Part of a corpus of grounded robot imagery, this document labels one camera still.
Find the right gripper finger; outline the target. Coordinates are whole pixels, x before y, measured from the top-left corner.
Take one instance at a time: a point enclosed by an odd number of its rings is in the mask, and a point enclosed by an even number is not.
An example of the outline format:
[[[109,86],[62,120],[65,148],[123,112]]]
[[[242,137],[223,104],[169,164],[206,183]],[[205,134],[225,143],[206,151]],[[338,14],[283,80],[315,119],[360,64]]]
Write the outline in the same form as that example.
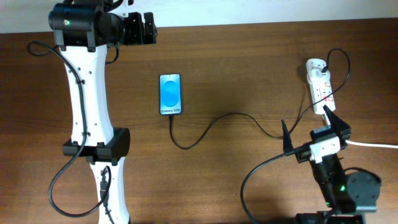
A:
[[[327,107],[327,105],[323,106],[323,109],[326,113],[326,116],[330,122],[330,126],[338,135],[338,137],[350,137],[351,136],[351,126],[340,119],[334,112]]]
[[[283,136],[282,136],[283,152],[286,156],[289,156],[294,153],[294,147],[292,145],[292,140],[290,137],[289,130],[287,129],[285,121],[283,119],[281,120],[281,123],[282,123],[282,131],[283,131]]]

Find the blue screen Galaxy smartphone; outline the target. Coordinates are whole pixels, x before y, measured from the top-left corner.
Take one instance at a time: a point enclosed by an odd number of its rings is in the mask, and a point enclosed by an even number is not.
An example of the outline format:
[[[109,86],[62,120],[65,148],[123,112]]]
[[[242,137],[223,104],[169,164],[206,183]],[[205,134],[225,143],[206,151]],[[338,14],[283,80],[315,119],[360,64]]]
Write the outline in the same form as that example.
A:
[[[159,108],[162,116],[182,113],[182,86],[180,74],[165,74],[159,77]]]

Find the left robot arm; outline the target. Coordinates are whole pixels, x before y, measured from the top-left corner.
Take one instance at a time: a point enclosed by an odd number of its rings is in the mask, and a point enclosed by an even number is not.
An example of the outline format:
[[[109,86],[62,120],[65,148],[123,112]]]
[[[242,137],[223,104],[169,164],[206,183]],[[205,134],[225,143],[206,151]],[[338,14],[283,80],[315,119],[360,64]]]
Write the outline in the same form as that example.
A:
[[[129,152],[128,128],[111,124],[105,87],[108,49],[154,44],[157,28],[151,12],[133,12],[133,0],[64,1],[49,13],[49,26],[65,64],[73,127],[63,154],[84,157],[95,177],[99,223],[130,223],[123,168]]]

